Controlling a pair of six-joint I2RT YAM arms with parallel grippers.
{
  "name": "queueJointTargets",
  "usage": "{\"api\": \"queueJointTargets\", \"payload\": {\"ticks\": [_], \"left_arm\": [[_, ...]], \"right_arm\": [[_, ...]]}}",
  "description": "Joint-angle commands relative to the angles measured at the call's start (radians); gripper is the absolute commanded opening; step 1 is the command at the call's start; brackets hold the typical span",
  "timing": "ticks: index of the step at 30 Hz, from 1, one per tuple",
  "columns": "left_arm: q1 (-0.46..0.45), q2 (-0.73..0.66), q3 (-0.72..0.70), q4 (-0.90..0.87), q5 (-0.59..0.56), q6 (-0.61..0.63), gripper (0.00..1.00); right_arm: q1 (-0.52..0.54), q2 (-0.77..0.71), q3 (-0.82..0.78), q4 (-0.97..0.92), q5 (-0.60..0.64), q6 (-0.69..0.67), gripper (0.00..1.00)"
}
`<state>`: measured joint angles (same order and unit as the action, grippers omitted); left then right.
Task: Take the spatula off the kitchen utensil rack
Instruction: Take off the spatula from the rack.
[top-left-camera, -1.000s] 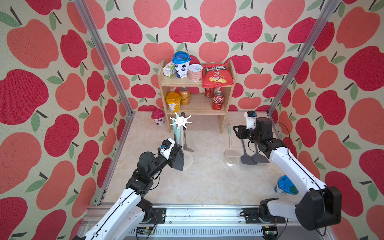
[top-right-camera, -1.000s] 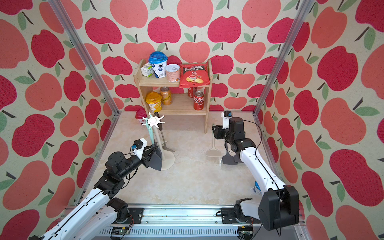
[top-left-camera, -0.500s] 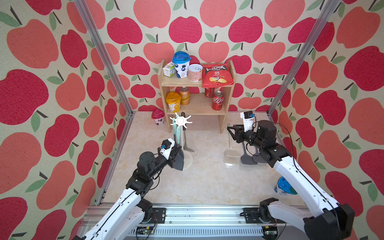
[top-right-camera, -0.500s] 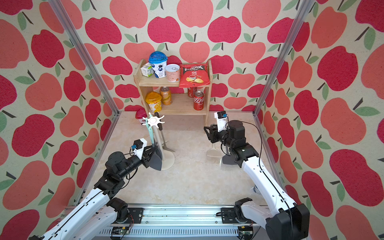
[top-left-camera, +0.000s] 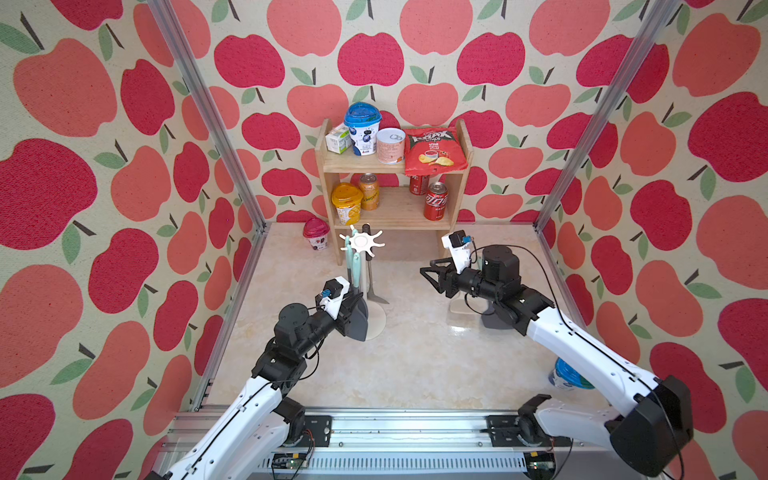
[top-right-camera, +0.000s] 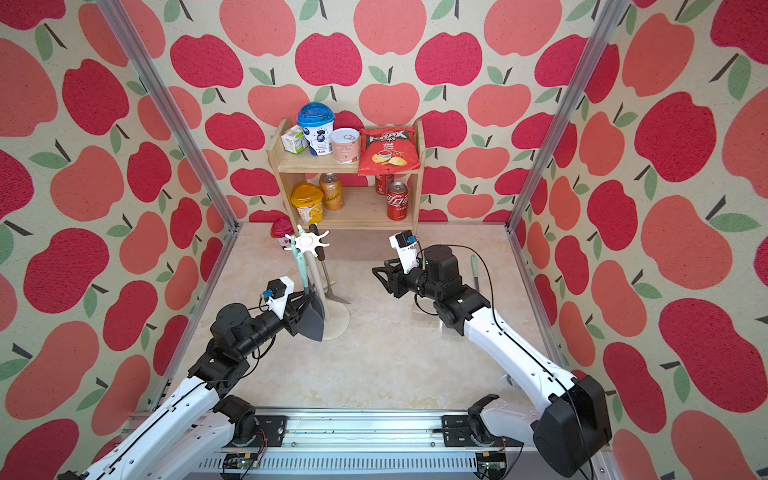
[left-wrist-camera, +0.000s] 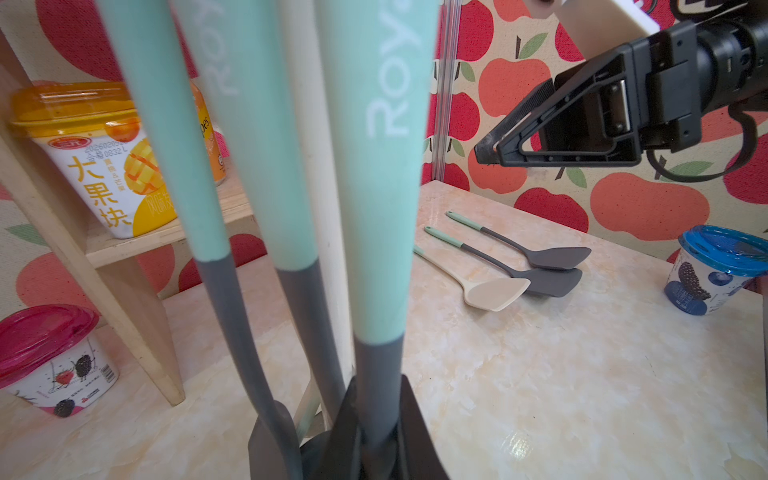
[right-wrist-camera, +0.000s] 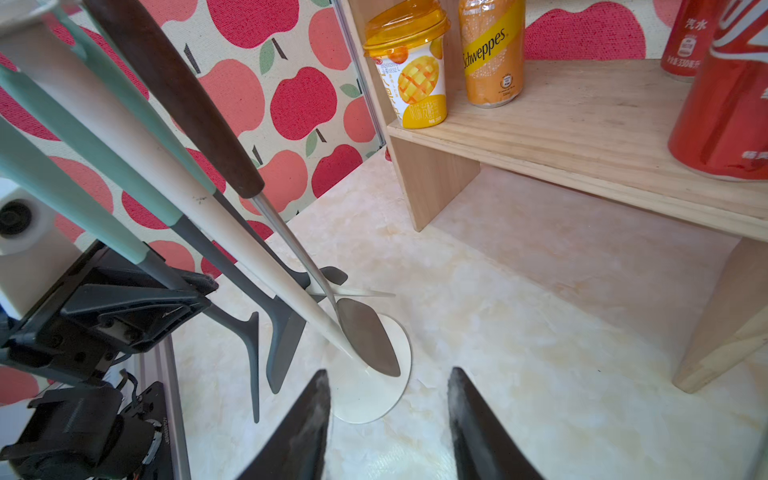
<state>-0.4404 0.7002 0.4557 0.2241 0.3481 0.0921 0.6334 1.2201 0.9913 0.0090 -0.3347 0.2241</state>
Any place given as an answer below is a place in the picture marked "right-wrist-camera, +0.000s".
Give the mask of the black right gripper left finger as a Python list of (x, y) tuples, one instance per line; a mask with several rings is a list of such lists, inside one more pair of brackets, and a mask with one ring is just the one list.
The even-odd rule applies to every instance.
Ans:
[(330, 416), (328, 374), (321, 369), (239, 479), (321, 479)]

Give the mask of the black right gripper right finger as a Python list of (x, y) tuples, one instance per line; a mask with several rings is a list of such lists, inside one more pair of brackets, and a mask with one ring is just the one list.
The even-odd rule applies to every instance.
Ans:
[(448, 380), (448, 409), (458, 479), (543, 478), (460, 367)]

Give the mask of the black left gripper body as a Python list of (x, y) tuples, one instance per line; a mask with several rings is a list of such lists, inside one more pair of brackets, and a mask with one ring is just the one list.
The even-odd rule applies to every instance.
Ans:
[(1, 363), (64, 384), (102, 384), (123, 354), (154, 348), (210, 305), (210, 276), (182, 270), (170, 290), (94, 242), (21, 319), (1, 317)]

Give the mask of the steel spoon dark wooden handle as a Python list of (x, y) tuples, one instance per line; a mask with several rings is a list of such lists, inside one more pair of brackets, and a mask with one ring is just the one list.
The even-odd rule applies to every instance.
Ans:
[(249, 235), (233, 234), (221, 244), (358, 364), (399, 377), (401, 367), (378, 314), (362, 302), (335, 298), (324, 275), (264, 195), (264, 181), (237, 137), (148, 11), (138, 1), (88, 1), (85, 7), (190, 140), (241, 197), (257, 206), (320, 286), (334, 312), (324, 311)]

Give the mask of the cream scraper green handle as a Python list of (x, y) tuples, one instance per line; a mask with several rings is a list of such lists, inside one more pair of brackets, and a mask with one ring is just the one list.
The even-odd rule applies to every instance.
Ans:
[(117, 183), (144, 210), (181, 236), (265, 310), (273, 327), (266, 377), (272, 392), (278, 393), (306, 322), (279, 297), (271, 298), (257, 287), (186, 215), (25, 74), (2, 67), (1, 86), (52, 134)]

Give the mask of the grey spatula green handle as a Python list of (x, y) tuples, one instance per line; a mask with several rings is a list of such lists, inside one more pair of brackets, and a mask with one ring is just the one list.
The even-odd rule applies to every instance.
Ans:
[(245, 344), (249, 361), (253, 418), (260, 420), (258, 378), (258, 314), (240, 321), (196, 292), (159, 255), (106, 211), (10, 123), (1, 122), (1, 174), (64, 215), (170, 290), (190, 293), (203, 312), (234, 332)]

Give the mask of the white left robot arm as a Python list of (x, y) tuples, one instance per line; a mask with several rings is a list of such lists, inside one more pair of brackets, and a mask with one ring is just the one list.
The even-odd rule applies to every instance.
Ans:
[(24, 479), (173, 479), (167, 389), (108, 371), (151, 351), (203, 312), (216, 282), (182, 272), (171, 290), (101, 242), (93, 243), (30, 310), (1, 323), (1, 361), (57, 381), (32, 400), (19, 439), (1, 457)]

